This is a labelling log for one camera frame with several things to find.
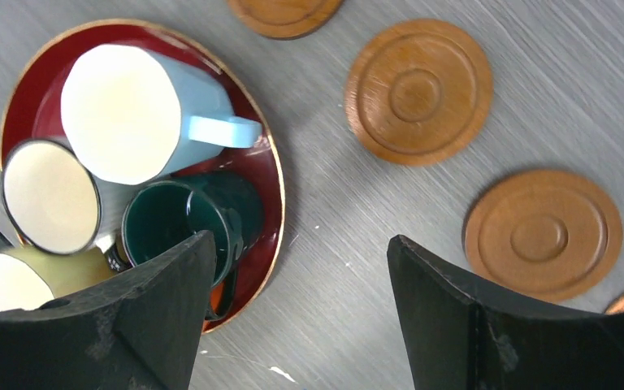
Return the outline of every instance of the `red plate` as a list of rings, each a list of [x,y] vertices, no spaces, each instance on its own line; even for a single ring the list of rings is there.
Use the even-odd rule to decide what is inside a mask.
[[[222,321],[207,324],[204,332],[211,332],[234,319],[269,279],[283,237],[285,193],[279,155],[262,111],[243,84],[209,50],[179,32],[140,20],[99,20],[64,32],[35,54],[15,87],[3,114],[0,166],[11,149],[23,140],[63,135],[60,115],[63,82],[81,54],[103,43],[135,45],[199,67],[226,88],[236,115],[257,120],[264,126],[265,136],[252,149],[226,149],[216,158],[176,173],[184,176],[234,171],[253,183],[264,201],[264,231],[240,262],[231,313]]]

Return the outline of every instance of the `mug rim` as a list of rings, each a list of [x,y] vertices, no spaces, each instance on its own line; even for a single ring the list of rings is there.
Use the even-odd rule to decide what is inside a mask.
[[[94,230],[92,235],[90,235],[90,238],[85,242],[84,245],[82,245],[79,249],[76,249],[74,251],[71,252],[55,252],[53,250],[47,249],[37,243],[35,243],[27,234],[25,234],[25,232],[23,231],[23,229],[20,227],[20,225],[15,221],[15,218],[13,217],[13,214],[11,214],[11,211],[9,210],[8,207],[8,202],[6,201],[6,190],[5,190],[5,180],[6,180],[6,171],[8,170],[8,166],[11,163],[11,160],[13,159],[13,157],[15,156],[15,154],[23,149],[25,146],[29,145],[29,144],[36,144],[36,143],[45,143],[45,144],[51,144],[53,146],[59,147],[60,149],[64,150],[65,152],[67,152],[68,154],[70,154],[82,167],[82,169],[84,170],[84,173],[87,174],[89,181],[92,183],[92,188],[94,189],[94,197],[97,199],[97,222],[94,226]],[[91,246],[94,245],[94,241],[97,238],[97,234],[99,233],[99,228],[102,225],[102,197],[99,195],[99,188],[97,187],[97,182],[94,180],[94,176],[92,175],[92,172],[90,172],[84,165],[82,165],[82,162],[80,162],[80,160],[77,159],[77,157],[75,156],[75,153],[72,151],[72,149],[70,147],[68,147],[67,145],[63,144],[60,141],[57,141],[55,139],[49,138],[49,137],[44,137],[44,138],[29,138],[27,140],[23,140],[21,142],[18,142],[17,145],[15,145],[13,147],[13,149],[11,149],[11,152],[8,153],[8,156],[6,157],[6,161],[3,163],[3,169],[1,170],[1,177],[0,177],[0,189],[1,189],[1,202],[3,203],[3,209],[6,211],[6,216],[8,217],[8,220],[11,221],[11,224],[13,225],[13,228],[18,232],[18,234],[20,234],[25,241],[27,241],[31,246],[39,249],[40,251],[46,253],[46,254],[56,254],[59,256],[68,256],[68,255],[72,255],[72,254],[81,254],[85,251],[87,251]]]
[[[171,159],[172,159],[172,158],[176,155],[176,151],[178,150],[178,146],[180,145],[180,141],[181,141],[181,137],[182,137],[183,122],[184,122],[184,118],[183,118],[183,117],[184,117],[184,116],[183,116],[183,107],[182,107],[181,102],[180,102],[180,97],[178,96],[178,92],[176,91],[176,86],[174,85],[173,80],[172,80],[172,79],[171,79],[171,77],[169,76],[169,74],[168,74],[168,72],[167,72],[166,68],[165,68],[165,67],[164,67],[164,66],[163,66],[163,65],[162,65],[162,64],[161,64],[161,63],[160,63],[160,62],[159,62],[159,61],[158,61],[158,60],[157,60],[154,56],[153,56],[153,54],[159,54],[159,55],[163,55],[163,54],[160,54],[160,53],[155,52],[155,51],[150,50],[150,49],[146,49],[146,48],[144,48],[144,47],[139,47],[139,46],[136,46],[136,45],[131,45],[131,44],[129,44],[129,43],[125,43],[125,42],[104,42],[104,43],[102,43],[102,44],[100,44],[100,45],[96,45],[96,46],[94,46],[92,49],[86,50],[83,54],[81,54],[80,56],[78,56],[78,57],[75,59],[75,61],[73,62],[73,68],[71,69],[71,73],[68,75],[68,78],[67,78],[67,79],[66,79],[66,81],[63,83],[63,89],[62,89],[62,91],[61,91],[61,106],[62,106],[62,107],[63,107],[63,96],[64,96],[64,95],[68,95],[68,94],[69,94],[69,93],[66,93],[66,90],[67,90],[67,89],[66,89],[67,82],[68,82],[68,80],[69,80],[69,78],[70,78],[70,75],[71,75],[71,74],[72,74],[72,72],[73,72],[73,69],[75,69],[75,65],[78,63],[78,60],[80,60],[80,58],[82,58],[82,57],[83,57],[84,55],[86,55],[87,53],[89,53],[89,52],[91,52],[91,51],[93,51],[93,50],[96,50],[96,49],[98,49],[98,48],[99,48],[99,47],[101,47],[101,46],[122,46],[122,47],[125,47],[125,48],[131,48],[131,49],[134,49],[134,50],[140,50],[140,51],[142,51],[143,53],[145,53],[145,54],[146,54],[146,55],[150,58],[150,60],[151,60],[151,61],[153,61],[154,63],[158,64],[158,65],[161,67],[162,73],[163,73],[163,75],[165,75],[165,76],[166,76],[166,78],[168,79],[168,82],[169,82],[169,84],[171,85],[171,91],[172,91],[172,93],[175,95],[175,99],[176,99],[176,101],[178,102],[178,110],[179,110],[179,113],[178,113],[179,115],[178,115],[178,116],[179,116],[179,118],[180,118],[180,123],[179,123],[179,126],[178,126],[178,128],[176,129],[176,132],[175,132],[175,133],[176,133],[176,135],[177,135],[177,137],[176,137],[176,139],[175,139],[174,145],[171,147],[171,152],[170,152],[170,153],[166,156],[166,161],[164,161],[164,162],[163,162],[163,164],[162,164],[162,166],[161,166],[161,169],[159,169],[159,170],[157,170],[156,172],[154,172],[154,173],[153,173],[153,175],[148,175],[147,177],[144,177],[144,178],[143,178],[142,180],[140,180],[140,181],[136,181],[136,180],[129,180],[129,181],[132,181],[132,183],[131,183],[131,182],[129,182],[129,181],[128,181],[128,182],[110,181],[110,179],[111,179],[111,177],[112,177],[112,176],[114,176],[116,179],[118,179],[121,175],[106,175],[106,174],[105,174],[104,176],[105,176],[108,180],[104,180],[104,179],[101,179],[101,178],[100,178],[100,180],[104,180],[104,181],[108,181],[108,182],[113,182],[113,183],[118,183],[118,184],[121,184],[121,185],[129,185],[129,186],[143,185],[143,184],[146,184],[146,183],[148,183],[148,182],[150,182],[150,181],[152,181],[152,180],[156,180],[157,178],[159,178],[159,177],[162,177],[162,176],[166,175],[166,174],[163,174],[163,172],[164,172],[164,171],[166,170],[166,168],[168,167],[169,163],[171,162]],[[229,106],[232,106],[232,103],[231,103],[230,99],[228,99],[228,101],[227,101],[227,102],[228,102]]]
[[[38,282],[41,282],[41,284],[43,284],[43,285],[46,287],[46,291],[49,293],[49,295],[51,296],[51,298],[49,298],[49,299],[47,299],[46,301],[44,301],[44,302],[42,303],[42,305],[43,305],[44,303],[46,303],[46,302],[53,301],[53,300],[55,300],[55,299],[60,298],[60,297],[56,297],[56,293],[55,293],[55,292],[54,292],[54,290],[51,288],[51,284],[50,284],[50,282],[49,282],[49,281],[47,281],[46,279],[44,279],[44,277],[42,277],[42,276],[41,276],[40,272],[37,272],[37,270],[35,270],[32,266],[30,266],[30,264],[28,264],[27,262],[25,262],[23,259],[18,258],[18,257],[16,257],[16,256],[14,256],[14,255],[10,254],[10,252],[11,252],[11,251],[13,251],[14,249],[28,249],[28,248],[34,248],[35,250],[38,250],[38,249],[37,249],[36,247],[34,247],[33,245],[26,245],[26,246],[20,246],[20,247],[10,247],[10,248],[5,248],[5,249],[0,250],[0,256],[1,256],[1,257],[6,257],[6,258],[9,258],[9,260],[8,260],[8,261],[14,261],[12,264],[18,263],[18,264],[19,264],[19,265],[18,265],[18,267],[19,267],[19,266],[21,266],[21,265],[22,265],[22,266],[25,266],[25,267],[26,267],[26,269],[29,271],[30,276],[34,275],[34,276],[38,279],[37,283],[38,283]],[[51,254],[52,256],[58,256],[58,255],[56,255],[55,253],[45,253],[45,254]],[[14,308],[7,309],[7,310],[0,310],[0,313],[2,313],[3,311],[8,311],[8,310],[36,310],[36,309],[37,309],[37,308],[35,308],[35,309],[23,309],[23,307],[22,307],[22,306],[19,306],[19,307],[14,307]]]
[[[130,251],[128,250],[128,241],[125,238],[125,229],[127,227],[126,221],[128,220],[128,214],[130,212],[130,208],[131,208],[133,202],[139,196],[141,196],[143,193],[145,193],[146,191],[149,191],[151,189],[154,189],[156,187],[162,187],[162,186],[179,187],[179,188],[182,188],[182,189],[187,189],[190,193],[200,193],[201,195],[203,195],[201,198],[203,200],[205,200],[207,203],[209,203],[209,205],[212,206],[214,211],[216,211],[216,214],[219,216],[219,220],[221,221],[221,224],[223,225],[223,230],[226,232],[226,241],[227,241],[228,248],[231,247],[231,241],[232,241],[231,233],[227,229],[226,218],[223,215],[223,212],[222,212],[221,208],[216,203],[214,203],[214,201],[212,201],[211,198],[206,196],[206,194],[204,192],[202,192],[202,191],[200,191],[198,189],[195,189],[195,188],[189,186],[186,183],[181,182],[180,178],[164,179],[164,180],[160,180],[160,181],[155,181],[152,184],[149,184],[146,187],[144,187],[143,189],[141,189],[140,191],[138,191],[135,194],[135,196],[132,198],[132,200],[128,203],[128,206],[125,208],[125,211],[123,212],[123,218],[121,219],[121,225],[120,225],[121,242],[123,243],[123,251],[125,251],[125,254],[128,256],[128,261],[130,261],[130,263],[132,264],[133,267],[137,267],[140,264],[137,264],[135,259],[132,258],[132,255],[131,255]],[[221,284],[221,282],[223,282],[223,280],[226,279],[226,276],[231,272],[231,268],[232,268],[232,265],[234,263],[232,256],[228,257],[226,263],[227,264],[223,268],[221,273],[219,274],[219,277],[217,277],[217,275],[214,275],[214,281],[212,282],[212,285],[211,285],[212,288],[214,288],[214,287],[218,286],[219,284]]]

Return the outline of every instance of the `mug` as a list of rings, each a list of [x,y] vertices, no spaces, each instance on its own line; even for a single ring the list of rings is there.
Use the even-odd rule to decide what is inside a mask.
[[[62,137],[32,139],[9,153],[1,175],[6,214],[40,250],[78,254],[97,246],[115,271],[127,269],[115,241],[139,188],[95,177],[66,144]]]
[[[234,115],[206,72],[130,45],[104,44],[73,64],[61,93],[63,130],[95,176],[141,184],[249,148],[262,125]]]
[[[222,319],[235,294],[238,262],[262,234],[264,209],[254,186],[231,172],[212,172],[159,181],[143,188],[123,215],[121,234],[130,262],[140,265],[195,232],[214,233],[215,287],[223,282],[217,310],[206,319]]]
[[[58,256],[32,246],[11,248],[0,253],[0,311],[35,310],[114,275],[99,249]]]

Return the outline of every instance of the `gray table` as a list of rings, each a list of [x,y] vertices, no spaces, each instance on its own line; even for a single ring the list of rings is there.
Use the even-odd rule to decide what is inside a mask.
[[[0,121],[30,56],[77,24],[138,18],[196,38],[262,105],[284,165],[288,217],[279,272],[238,319],[202,339],[193,387],[409,389],[386,266],[390,237],[406,234],[468,267],[461,229],[471,202],[503,175],[538,166],[590,177],[613,195],[624,223],[624,1],[522,3],[346,0],[315,34],[270,41],[223,0],[0,0]],[[462,26],[495,77],[480,136],[423,168],[366,152],[342,107],[358,51],[415,17]],[[1,204],[0,229],[15,239]],[[624,246],[609,277],[566,304],[599,311],[622,291]]]

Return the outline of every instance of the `light blue mug handle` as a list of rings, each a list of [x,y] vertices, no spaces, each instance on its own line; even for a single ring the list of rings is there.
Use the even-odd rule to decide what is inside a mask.
[[[190,118],[188,138],[227,148],[251,148],[262,134],[262,124],[239,116]]]

